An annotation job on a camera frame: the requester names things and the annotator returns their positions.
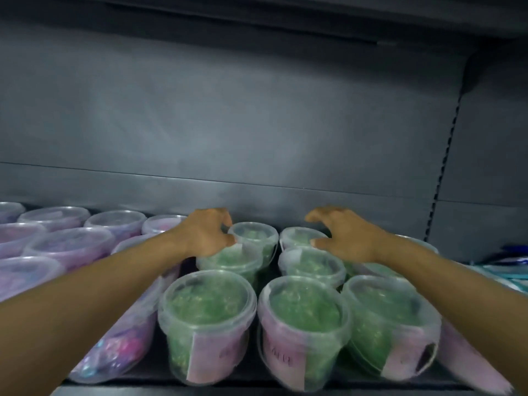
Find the container with green contents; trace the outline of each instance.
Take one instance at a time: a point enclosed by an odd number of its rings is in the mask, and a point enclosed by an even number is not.
[[[360,275],[345,283],[342,295],[354,323],[347,349],[367,372],[406,381],[432,364],[441,317],[409,282]]]
[[[259,297],[260,357],[285,387],[313,392],[328,381],[337,355],[350,337],[343,297],[316,279],[274,279]]]
[[[196,258],[200,271],[225,270],[243,276],[257,288],[257,272],[262,267],[262,251],[252,243],[236,243],[210,257]]]
[[[257,295],[247,280],[209,270],[177,279],[159,302],[167,335],[170,370],[194,386],[226,378],[240,363],[255,317]]]
[[[396,236],[410,240],[438,254],[438,249],[430,243],[424,242],[423,240],[410,238],[408,236],[403,236],[403,235],[396,235]],[[374,275],[377,277],[399,277],[399,278],[402,277],[399,273],[394,272],[388,266],[377,264],[375,262],[353,263],[353,264],[347,263],[345,264],[345,266],[346,266],[347,273],[351,277],[353,277],[354,275]]]
[[[232,234],[237,243],[253,243],[262,253],[262,268],[269,266],[277,251],[279,233],[273,226],[259,222],[239,222],[231,226],[228,233]]]
[[[337,288],[345,281],[343,262],[324,250],[309,246],[290,247],[279,257],[282,275],[309,277]]]
[[[293,246],[311,246],[310,240],[327,238],[323,232],[302,226],[292,226],[284,229],[279,236],[279,244],[282,251]]]

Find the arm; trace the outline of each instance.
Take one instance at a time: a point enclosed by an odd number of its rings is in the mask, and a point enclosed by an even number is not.
[[[168,268],[234,244],[225,209],[196,210],[174,229],[0,303],[0,394],[48,396]]]
[[[316,208],[331,239],[313,245],[343,261],[377,262],[406,277],[501,373],[528,395],[528,297],[366,222],[350,210]]]

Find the forearm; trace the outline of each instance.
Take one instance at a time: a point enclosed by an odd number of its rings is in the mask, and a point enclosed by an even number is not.
[[[187,257],[184,242],[166,235],[1,303],[2,393],[48,396],[155,279]]]
[[[515,387],[528,394],[528,298],[391,235],[380,262],[408,279]]]

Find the label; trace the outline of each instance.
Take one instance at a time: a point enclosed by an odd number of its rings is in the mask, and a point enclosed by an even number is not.
[[[262,337],[262,348],[271,372],[290,389],[304,392],[306,353],[272,339],[266,331]]]
[[[425,348],[430,342],[419,333],[410,337],[395,337],[392,340],[392,350],[381,376],[392,381],[405,381],[417,375],[417,367]]]
[[[192,383],[208,384],[227,377],[246,352],[245,333],[228,335],[194,334],[187,380]]]

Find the hand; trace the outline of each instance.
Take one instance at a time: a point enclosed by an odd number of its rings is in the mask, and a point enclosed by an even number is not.
[[[221,231],[221,224],[233,225],[226,208],[195,210],[166,233],[179,237],[178,241],[185,244],[186,257],[209,257],[236,243],[233,235]]]
[[[332,238],[313,239],[312,246],[326,250],[343,261],[382,262],[383,250],[395,236],[341,207],[318,207],[305,217],[307,222],[322,222]]]

